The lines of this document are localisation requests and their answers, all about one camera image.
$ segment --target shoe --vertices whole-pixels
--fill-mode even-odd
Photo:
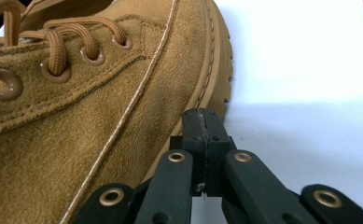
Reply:
[[[50,20],[90,16],[104,10],[112,1],[33,0],[23,13],[20,31],[41,29]]]
[[[102,185],[148,178],[184,110],[224,116],[230,36],[212,0],[117,0],[20,34],[18,3],[0,0],[0,223],[70,222]]]

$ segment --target shoe sole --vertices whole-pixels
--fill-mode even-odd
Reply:
[[[231,64],[232,48],[230,33],[225,21],[213,0],[206,0],[206,28],[212,30],[206,44],[206,58],[203,63],[201,76],[196,84],[185,110],[191,108],[209,108],[224,119],[225,104],[230,99],[230,79],[233,74]],[[170,136],[180,135],[182,131],[181,119],[175,125]],[[155,173],[161,155],[169,150],[170,136],[167,138],[142,182],[148,180]]]

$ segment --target shoelace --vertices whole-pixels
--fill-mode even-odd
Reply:
[[[25,7],[17,0],[0,0],[0,15],[4,13],[5,35],[0,37],[0,45],[4,47],[24,45],[26,39],[48,40],[49,58],[43,62],[49,74],[61,76],[67,70],[67,55],[62,35],[75,33],[82,38],[84,48],[81,53],[84,60],[94,62],[100,58],[100,49],[90,31],[84,25],[102,24],[113,33],[113,41],[121,46],[126,44],[126,35],[113,21],[101,17],[81,17],[47,21],[41,31],[25,31],[19,34],[21,13]]]

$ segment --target white table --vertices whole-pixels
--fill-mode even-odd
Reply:
[[[316,183],[363,207],[362,0],[216,0],[234,79],[225,127],[287,188]],[[192,223],[226,223],[194,199]]]

